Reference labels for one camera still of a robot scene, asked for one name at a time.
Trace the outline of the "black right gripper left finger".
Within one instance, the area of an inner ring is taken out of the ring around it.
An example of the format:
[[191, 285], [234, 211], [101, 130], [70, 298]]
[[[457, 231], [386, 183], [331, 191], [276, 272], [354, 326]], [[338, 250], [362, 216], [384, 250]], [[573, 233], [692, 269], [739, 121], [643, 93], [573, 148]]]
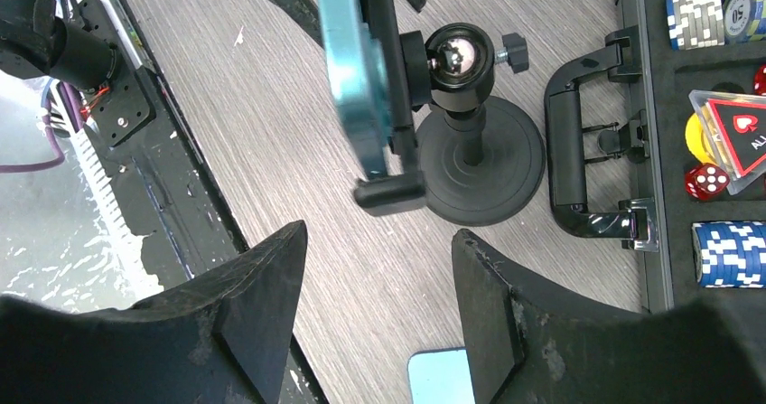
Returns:
[[304, 278], [294, 221], [125, 310], [1, 299], [4, 403], [276, 403]]

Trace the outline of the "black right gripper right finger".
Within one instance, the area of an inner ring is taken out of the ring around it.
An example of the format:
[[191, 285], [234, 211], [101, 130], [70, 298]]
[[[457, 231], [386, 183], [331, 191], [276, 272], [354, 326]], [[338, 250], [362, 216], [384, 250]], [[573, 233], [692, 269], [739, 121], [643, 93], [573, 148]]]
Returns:
[[470, 230], [452, 241], [479, 403], [762, 403], [765, 295], [705, 293], [646, 315], [592, 300]]

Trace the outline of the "dark green-edged smartphone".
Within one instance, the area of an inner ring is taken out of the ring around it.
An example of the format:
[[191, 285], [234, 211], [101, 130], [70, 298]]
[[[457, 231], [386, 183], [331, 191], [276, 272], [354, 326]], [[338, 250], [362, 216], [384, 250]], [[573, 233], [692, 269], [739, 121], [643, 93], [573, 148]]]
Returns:
[[366, 177], [386, 176], [391, 103], [381, 44], [362, 19], [360, 0], [318, 0], [318, 11], [341, 126]]

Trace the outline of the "black phone stand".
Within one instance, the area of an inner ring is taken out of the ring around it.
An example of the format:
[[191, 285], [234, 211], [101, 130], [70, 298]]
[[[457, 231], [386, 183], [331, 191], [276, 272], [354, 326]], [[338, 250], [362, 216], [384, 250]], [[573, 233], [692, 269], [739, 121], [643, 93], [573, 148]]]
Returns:
[[464, 226], [505, 221], [534, 197], [545, 168], [531, 117], [492, 95], [497, 65], [528, 69], [527, 42], [510, 33], [495, 47], [470, 23], [449, 23], [423, 41], [428, 89], [392, 93], [388, 143], [403, 173], [359, 182], [355, 201], [373, 215], [425, 206]]

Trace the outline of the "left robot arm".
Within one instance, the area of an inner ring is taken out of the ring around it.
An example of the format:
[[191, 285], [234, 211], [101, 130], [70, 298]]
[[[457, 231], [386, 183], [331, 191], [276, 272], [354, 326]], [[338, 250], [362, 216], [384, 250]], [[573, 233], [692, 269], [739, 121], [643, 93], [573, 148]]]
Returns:
[[[428, 89], [421, 33], [398, 31], [393, 0], [268, 0], [320, 44], [330, 65], [362, 70], [382, 51], [381, 81], [398, 94]], [[420, 11], [425, 0], [407, 0]], [[20, 79], [49, 76], [76, 89], [130, 89], [128, 64], [99, 0], [1, 0], [1, 69]]]

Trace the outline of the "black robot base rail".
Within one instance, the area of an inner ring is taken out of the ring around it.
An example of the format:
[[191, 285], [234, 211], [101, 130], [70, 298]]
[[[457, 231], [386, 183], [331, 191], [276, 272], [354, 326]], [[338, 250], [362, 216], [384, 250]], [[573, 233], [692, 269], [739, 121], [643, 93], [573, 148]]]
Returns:
[[[253, 247], [231, 217], [163, 77], [147, 65], [128, 64], [134, 82], [93, 106], [95, 126], [87, 136], [129, 233], [139, 238], [139, 269], [165, 291]], [[324, 401], [292, 334], [276, 403]]]

